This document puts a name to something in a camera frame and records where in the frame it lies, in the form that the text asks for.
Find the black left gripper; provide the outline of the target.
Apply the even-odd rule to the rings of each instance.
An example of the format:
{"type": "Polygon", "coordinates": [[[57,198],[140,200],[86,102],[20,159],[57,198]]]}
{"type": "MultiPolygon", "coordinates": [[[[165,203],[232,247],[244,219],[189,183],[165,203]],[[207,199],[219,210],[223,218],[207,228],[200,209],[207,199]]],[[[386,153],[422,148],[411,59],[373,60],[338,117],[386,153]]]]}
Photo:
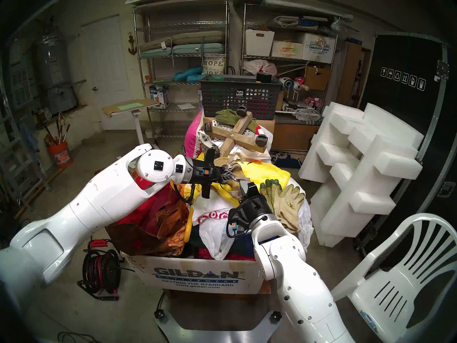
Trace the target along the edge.
{"type": "Polygon", "coordinates": [[[192,159],[192,184],[202,187],[202,198],[209,199],[213,183],[228,184],[235,180],[234,174],[226,167],[214,164],[215,149],[208,149],[203,160],[192,159]]]}

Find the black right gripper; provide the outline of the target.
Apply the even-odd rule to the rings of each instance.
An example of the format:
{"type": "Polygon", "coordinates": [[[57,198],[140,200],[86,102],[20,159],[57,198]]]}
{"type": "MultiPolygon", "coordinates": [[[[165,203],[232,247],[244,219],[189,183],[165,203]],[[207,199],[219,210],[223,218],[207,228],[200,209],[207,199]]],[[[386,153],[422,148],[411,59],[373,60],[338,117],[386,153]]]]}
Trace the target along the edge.
{"type": "Polygon", "coordinates": [[[273,211],[268,204],[266,197],[259,194],[254,182],[239,180],[240,192],[243,200],[238,206],[238,226],[243,229],[250,229],[259,220],[269,220],[273,211]]]}

